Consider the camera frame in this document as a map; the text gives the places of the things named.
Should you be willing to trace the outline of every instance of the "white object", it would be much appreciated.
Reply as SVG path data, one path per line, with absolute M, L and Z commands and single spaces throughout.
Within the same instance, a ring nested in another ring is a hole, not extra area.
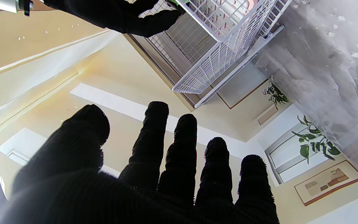
M 210 98 L 212 98 L 226 83 L 228 83 L 235 75 L 237 75 L 238 71 L 240 71 L 244 66 L 246 66 L 253 59 L 253 57 L 257 54 L 257 52 L 260 51 L 264 46 L 266 46 L 266 44 L 268 44 L 283 28 L 284 27 L 280 27 L 279 29 L 277 29 L 277 31 L 274 32 L 273 34 L 271 34 L 267 39 L 265 39 L 263 37 L 259 37 L 259 39 L 256 41 L 254 46 L 248 52 L 247 57 L 235 69 L 233 69 L 228 75 L 226 75 L 225 78 L 223 78 L 218 84 L 216 84 L 212 90 L 210 90 L 203 98 L 201 98 L 201 100 L 194 105 L 194 108 L 198 108 L 201 105 L 205 104 L 208 100 L 210 100 Z M 197 83 L 193 82 L 193 83 L 190 83 L 190 85 L 188 85 L 187 82 L 189 82 L 189 80 L 191 81 L 192 79 L 197 79 L 197 78 L 198 77 L 192 77 L 190 75 L 187 77 L 184 76 L 173 87 L 173 91 L 181 92 L 181 91 L 186 91 L 186 90 L 188 90 L 188 91 L 194 90 L 194 88 L 192 89 L 191 84 L 194 85 Z
M 358 223 L 358 199 L 317 218 L 308 224 L 354 224 Z
M 28 128 L 22 128 L 0 146 L 0 152 L 13 160 L 20 157 L 28 161 L 28 159 L 38 151 L 45 140 L 46 138 L 44 136 Z

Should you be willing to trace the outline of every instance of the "potted plant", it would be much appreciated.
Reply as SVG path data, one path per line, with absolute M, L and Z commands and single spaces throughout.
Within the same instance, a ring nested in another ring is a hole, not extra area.
M 263 95 L 269 95 L 269 101 L 274 103 L 274 106 L 277 108 L 277 104 L 286 104 L 290 100 L 272 83 L 267 89 L 263 90 Z
M 315 153 L 323 152 L 323 155 L 330 160 L 335 160 L 333 156 L 341 154 L 337 147 L 335 147 L 312 122 L 307 120 L 306 116 L 304 116 L 303 121 L 300 120 L 298 116 L 298 120 L 301 124 L 306 125 L 309 131 L 306 134 L 292 132 L 299 137 L 300 143 L 305 143 L 300 147 L 300 154 L 307 158 L 307 164 L 309 164 L 310 149 Z

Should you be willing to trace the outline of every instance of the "green leaf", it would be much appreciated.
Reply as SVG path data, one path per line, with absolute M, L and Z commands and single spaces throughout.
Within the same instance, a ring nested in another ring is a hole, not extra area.
M 315 142 L 311 142 L 310 145 L 311 145 L 311 150 L 312 150 L 313 152 L 316 152 L 316 148 L 315 148 L 316 143 L 315 143 Z
M 308 151 L 309 151 L 309 145 L 301 145 L 301 149 L 299 151 L 301 156 L 308 158 L 308 154 L 309 154 Z
M 309 140 L 317 138 L 317 136 L 314 136 L 312 134 L 304 134 Z
M 337 156 L 339 154 L 341 154 L 341 152 L 338 150 L 337 147 L 335 147 L 330 141 L 327 142 L 328 146 L 330 147 L 330 149 L 328 149 L 328 152 L 333 155 L 333 156 Z
M 309 126 L 309 123 L 311 124 L 311 122 L 309 122 L 307 119 L 306 119 L 306 115 L 304 115 L 304 121 L 306 123 L 307 126 Z
M 309 132 L 312 133 L 312 134 L 320 134 L 320 130 L 318 130 L 317 128 L 316 129 L 309 129 Z
M 304 135 L 301 135 L 301 134 L 298 134 L 298 133 L 295 133 L 294 131 L 291 131 L 294 135 L 296 135 L 296 136 L 298 136 L 298 137 L 300 137 L 300 138 L 302 138 L 302 139 L 304 139 L 304 140 L 307 140 L 307 137 L 306 136 L 304 136 Z
M 299 119 L 299 115 L 298 115 L 297 117 L 298 117 L 298 121 L 301 122 L 301 124 L 306 125 L 303 121 L 301 121 L 301 120 Z
M 327 157 L 328 159 L 335 161 L 334 157 L 332 157 L 332 156 L 330 156 L 330 155 L 327 154 L 327 146 L 324 145 L 323 143 L 321 143 L 321 145 L 323 145 L 323 155 L 324 155 L 325 157 Z
M 320 143 L 319 142 L 316 142 L 316 151 L 319 152 L 320 151 Z

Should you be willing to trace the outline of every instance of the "cream wall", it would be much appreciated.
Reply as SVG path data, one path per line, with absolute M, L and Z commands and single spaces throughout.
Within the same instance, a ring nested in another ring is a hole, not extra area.
M 30 17 L 24 16 L 23 12 L 0 12 L 0 67 L 102 30 L 58 10 L 31 11 Z
M 33 108 L 23 115 L 14 116 L 9 123 L 6 123 L 0 129 L 0 145 L 24 127 L 48 137 L 63 120 L 84 105 L 91 104 L 92 102 L 70 94 L 70 91 L 81 82 L 141 105 L 147 105 L 153 100 L 164 101 L 169 104 L 170 114 L 175 117 L 189 113 L 189 110 L 125 38 L 119 36 L 112 44 L 94 55 L 93 61 L 81 75 L 61 86 L 45 100 L 35 102 L 32 105 Z M 208 104 L 195 110 L 193 114 L 198 119 L 199 126 L 247 142 L 263 128 L 255 123 L 256 116 L 259 115 L 259 112 L 256 111 L 263 112 L 270 106 L 267 98 L 261 94 L 262 88 L 256 90 L 232 110 L 227 108 L 220 98 L 214 97 Z M 102 106 L 101 108 L 108 116 L 111 126 L 109 139 L 103 146 L 105 164 L 121 171 L 131 155 L 131 148 L 142 127 L 142 122 L 111 109 Z M 173 134 L 166 132 L 165 151 L 172 141 Z M 199 180 L 204 164 L 204 149 L 204 145 L 197 144 L 196 180 Z M 238 175 L 240 162 L 239 158 L 230 156 L 233 173 L 232 193 L 235 200 L 240 179 Z M 331 161 L 324 162 L 278 187 L 275 187 L 272 180 L 269 179 L 281 223 L 307 223 L 358 198 L 358 183 L 356 183 L 304 207 L 294 190 L 294 185 L 332 164 Z M 20 166 L 17 163 L 0 153 L 0 175 L 4 179 L 7 195 L 10 195 L 14 174 L 19 169 Z

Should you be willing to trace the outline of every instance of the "finger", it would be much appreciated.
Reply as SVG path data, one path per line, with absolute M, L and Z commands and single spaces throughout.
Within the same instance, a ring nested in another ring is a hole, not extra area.
M 16 175 L 13 192 L 62 173 L 103 165 L 103 145 L 110 125 L 103 111 L 87 105 L 67 119 Z
M 196 118 L 191 114 L 181 116 L 174 134 L 175 140 L 168 149 L 158 191 L 193 206 L 197 159 Z
M 262 158 L 256 155 L 246 156 L 241 163 L 240 176 L 236 206 L 242 210 L 252 211 L 254 216 L 264 217 L 265 221 L 278 223 L 266 164 Z
M 167 118 L 168 105 L 166 103 L 151 102 L 149 104 L 145 112 L 143 128 L 132 149 L 132 156 L 119 179 L 140 189 L 157 189 Z
M 212 139 L 205 150 L 205 166 L 201 173 L 196 207 L 204 206 L 213 200 L 233 202 L 229 152 L 222 138 Z
M 181 15 L 178 10 L 162 10 L 144 18 L 133 16 L 127 20 L 126 33 L 151 37 L 168 30 Z

